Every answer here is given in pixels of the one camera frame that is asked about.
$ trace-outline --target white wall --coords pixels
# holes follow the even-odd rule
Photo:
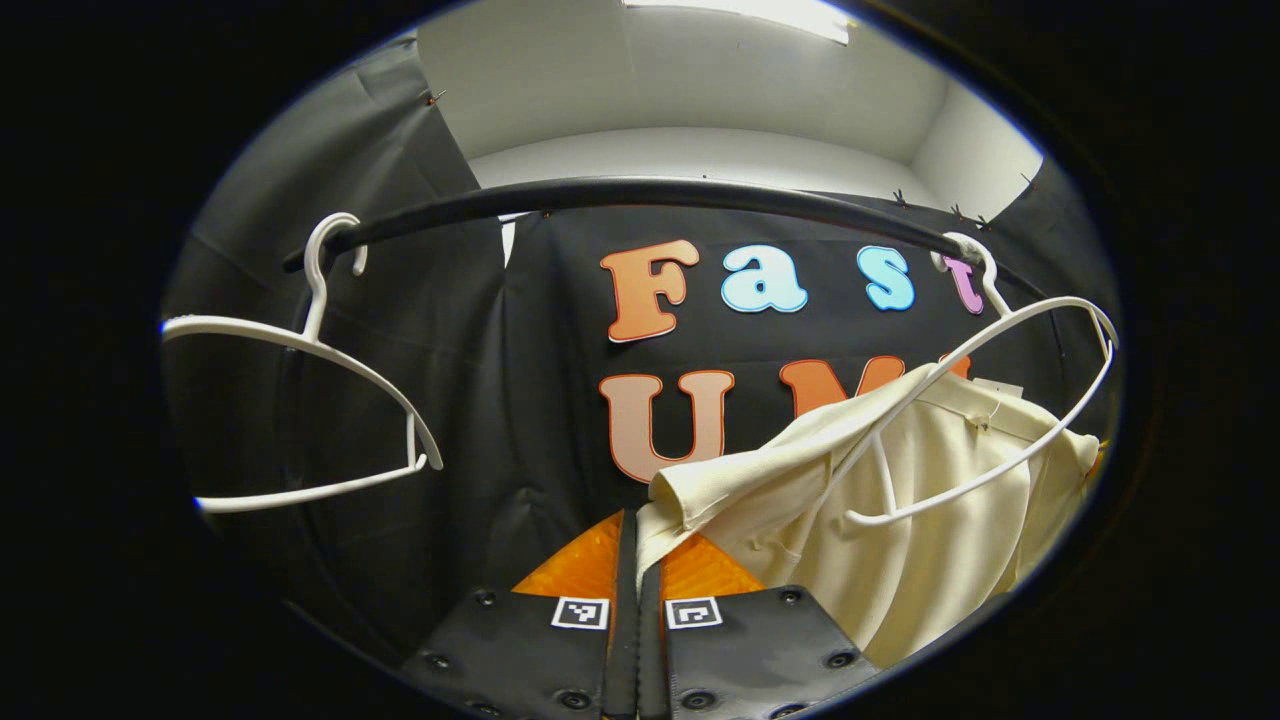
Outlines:
[[[946,209],[908,167],[849,147],[717,128],[640,128],[561,137],[471,160],[481,187],[580,176],[673,176],[844,192]],[[503,247],[511,254],[512,225]]]
[[[911,170],[942,208],[959,205],[966,218],[983,215],[989,220],[1027,188],[1019,173],[1034,178],[1043,159],[1004,115],[951,81]]]

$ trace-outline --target ceiling light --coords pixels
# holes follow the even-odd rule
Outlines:
[[[771,20],[849,45],[851,19],[819,0],[622,0],[627,8],[692,8]]]

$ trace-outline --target black rod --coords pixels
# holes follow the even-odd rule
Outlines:
[[[648,176],[561,178],[472,190],[339,229],[325,240],[325,249],[338,255],[361,245],[498,215],[639,205],[746,210],[799,218],[881,234],[955,258],[977,270],[983,266],[980,256],[968,252],[950,237],[845,200],[750,183]],[[287,273],[301,270],[302,250],[285,258],[283,266]],[[1011,284],[1043,297],[1029,282],[1007,270],[1004,274]]]

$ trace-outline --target blue letter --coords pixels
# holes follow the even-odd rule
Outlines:
[[[744,270],[755,260],[758,269]],[[791,256],[769,245],[748,245],[731,250],[724,256],[724,269],[733,274],[724,278],[721,297],[739,313],[759,313],[773,307],[780,313],[795,313],[809,301],[799,281]]]
[[[858,251],[858,269],[872,281],[867,297],[879,310],[906,310],[915,302],[915,287],[906,277],[906,260],[892,247],[869,246]]]

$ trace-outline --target white plastic hanger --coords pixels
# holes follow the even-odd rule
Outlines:
[[[933,368],[929,372],[929,374],[925,375],[923,380],[920,380],[919,384],[916,384],[909,393],[906,393],[906,396],[902,400],[897,402],[897,405],[891,407],[887,413],[884,413],[884,415],[877,419],[876,424],[873,424],[867,430],[863,438],[858,441],[858,445],[855,445],[854,448],[849,452],[849,455],[845,456],[845,459],[841,460],[841,462],[836,466],[835,473],[832,473],[832,478],[838,479],[845,477],[845,473],[847,473],[849,469],[852,468],[854,462],[856,462],[868,448],[873,448],[876,452],[876,464],[877,469],[879,470],[878,474],[881,475],[881,482],[882,482],[884,512],[882,515],[861,515],[854,510],[846,510],[845,516],[849,518],[851,523],[858,525],[864,525],[864,527],[886,525],[888,523],[893,523],[904,518],[910,518],[911,515],[916,515],[931,507],[937,507],[968,492],[975,491],[982,486],[989,483],[991,480],[998,478],[1000,475],[1007,473],[1019,464],[1025,462],[1033,455],[1039,452],[1041,448],[1052,442],[1053,438],[1056,438],[1062,432],[1062,429],[1066,428],[1066,425],[1071,420],[1074,420],[1076,415],[1080,414],[1080,410],[1084,409],[1084,406],[1089,402],[1093,395],[1098,391],[1098,387],[1102,384],[1102,379],[1106,377],[1107,370],[1111,369],[1111,361],[1115,356],[1115,346],[1116,346],[1115,327],[1111,324],[1111,319],[1107,318],[1106,313],[1103,313],[1097,305],[1082,297],[1064,296],[1064,297],[1051,297],[1048,300],[1033,302],[1032,305],[1028,305],[1021,310],[1010,310],[1009,304],[1005,302],[1005,299],[1001,297],[1000,291],[996,290],[996,261],[992,259],[991,252],[980,242],[966,234],[961,234],[957,232],[948,232],[945,234],[964,245],[972,246],[975,251],[982,254],[982,258],[984,260],[982,287],[986,291],[987,300],[991,301],[991,304],[996,307],[996,311],[1000,314],[1000,319],[988,325],[987,328],[984,328],[978,334],[965,341],[964,345],[961,345],[960,347],[952,350],[947,355],[946,361],[940,363],[936,368]],[[933,258],[933,261],[936,265],[941,265],[941,258],[936,256]],[[1001,462],[996,468],[987,470],[982,475],[978,475],[977,478],[969,480],[963,486],[954,487],[946,492],[941,492],[933,497],[922,500],[919,502],[914,502],[906,507],[897,507],[897,498],[893,496],[893,483],[888,469],[888,459],[884,454],[884,446],[881,442],[881,433],[884,430],[884,428],[890,423],[892,423],[893,419],[897,418],[897,415],[908,405],[910,405],[916,397],[919,397],[920,393],[925,391],[925,388],[937,382],[942,375],[950,372],[951,368],[954,368],[970,352],[978,350],[996,336],[1027,320],[1028,318],[1039,315],[1042,313],[1047,313],[1057,307],[1085,309],[1089,313],[1089,316],[1093,319],[1093,328],[1098,333],[1098,343],[1102,347],[1102,369],[1098,370],[1098,375],[1093,379],[1093,384],[1091,384],[1089,388],[1084,392],[1084,396],[1080,397],[1080,401],[1076,402],[1075,406],[1071,407],[1071,410],[1069,410],[1065,415],[1062,415],[1062,419],[1059,420],[1056,425],[1050,428],[1047,433],[1041,436],[1041,438],[1037,439],[1036,442],[1030,443],[1027,447],[1027,450],[1018,454],[1015,457],[1005,462]],[[1106,336],[1103,336],[1103,328],[1106,328]],[[832,482],[827,492],[829,493],[835,486],[836,482]]]
[[[372,382],[375,386],[387,392],[387,395],[396,398],[396,402],[404,409],[404,436],[408,446],[408,465],[397,470],[370,475],[367,478],[358,478],[355,480],[315,488],[276,492],[270,495],[247,495],[241,497],[197,497],[196,501],[205,512],[242,512],[246,510],[262,510],[266,507],[280,507],[283,505],[308,502],[311,500],[332,497],[379,483],[385,483],[388,480],[394,480],[396,478],[403,478],[404,475],[421,470],[422,465],[428,461],[430,461],[431,468],[436,470],[444,466],[440,460],[440,451],[435,446],[435,439],[431,438],[431,432],[426,428],[426,423],[422,420],[422,416],[413,409],[413,405],[408,401],[408,398],[406,398],[404,395],[396,388],[396,386],[375,373],[364,363],[329,347],[319,340],[320,323],[324,320],[324,309],[329,300],[329,290],[325,286],[324,275],[320,273],[320,245],[324,242],[324,238],[335,229],[355,225],[357,223],[360,223],[360,220],[349,213],[335,213],[320,220],[320,224],[311,232],[311,237],[307,240],[303,255],[303,269],[307,274],[307,284],[311,286],[311,306],[307,310],[307,322],[301,333],[239,318],[184,315],[165,322],[160,331],[160,337],[161,342],[166,342],[188,334],[214,333],[264,340],[266,342],[301,350],[308,355],[315,355],[316,357],[323,357],[324,360],[329,360],[330,363],[347,368],[357,375]],[[356,275],[362,274],[367,260],[367,246],[362,246],[356,250],[356,263],[352,272]],[[422,443],[422,448],[425,451],[424,455],[416,455],[413,445],[415,433]]]

